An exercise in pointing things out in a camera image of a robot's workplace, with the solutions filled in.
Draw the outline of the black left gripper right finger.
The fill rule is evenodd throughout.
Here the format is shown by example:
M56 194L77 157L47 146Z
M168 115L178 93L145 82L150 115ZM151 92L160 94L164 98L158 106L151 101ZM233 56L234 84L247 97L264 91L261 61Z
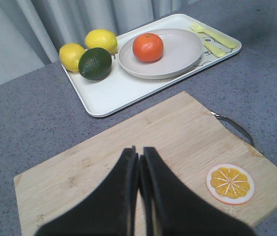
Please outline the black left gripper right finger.
M191 191L154 147L140 156L140 193L149 236L253 236L242 221L213 207Z

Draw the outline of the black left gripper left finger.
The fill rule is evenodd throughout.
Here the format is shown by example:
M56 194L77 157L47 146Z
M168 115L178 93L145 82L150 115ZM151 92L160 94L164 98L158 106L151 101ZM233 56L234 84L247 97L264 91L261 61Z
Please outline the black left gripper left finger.
M125 148L111 172L88 197L40 227L36 235L134 235L138 161L135 147Z

